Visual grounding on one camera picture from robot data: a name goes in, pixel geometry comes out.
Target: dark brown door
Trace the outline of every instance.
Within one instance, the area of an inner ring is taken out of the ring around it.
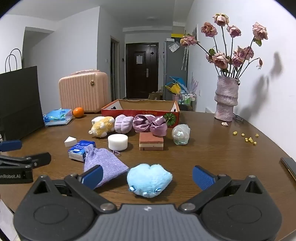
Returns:
[[[147,99],[158,90],[158,43],[126,45],[126,98]]]

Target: clear plastic bottle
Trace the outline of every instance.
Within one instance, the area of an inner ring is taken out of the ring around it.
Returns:
[[[172,137],[176,145],[186,145],[190,136],[190,128],[188,125],[181,124],[174,127]]]

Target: purple satin bow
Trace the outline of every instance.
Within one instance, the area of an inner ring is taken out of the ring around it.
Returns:
[[[163,116],[137,115],[133,120],[133,128],[136,132],[150,130],[153,135],[163,137],[166,135],[168,125]]]

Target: pink bar soap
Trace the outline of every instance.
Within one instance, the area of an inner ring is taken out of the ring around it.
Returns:
[[[163,137],[154,136],[151,132],[140,132],[140,150],[163,150]]]

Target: grey refrigerator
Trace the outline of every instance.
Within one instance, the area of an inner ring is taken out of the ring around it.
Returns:
[[[170,47],[173,44],[178,44],[179,48],[172,52],[170,50]],[[182,69],[182,63],[183,63],[183,57],[184,57],[184,50],[185,47],[181,46],[180,42],[170,42],[165,41],[165,48],[164,48],[164,80],[163,80],[163,86],[165,86],[167,83],[170,83],[173,81],[170,76],[179,77],[184,80],[185,85],[187,86],[187,70],[185,70],[185,63],[183,70]],[[170,91],[168,91],[167,88],[164,87],[163,89],[163,99],[164,100],[172,100],[172,94]]]

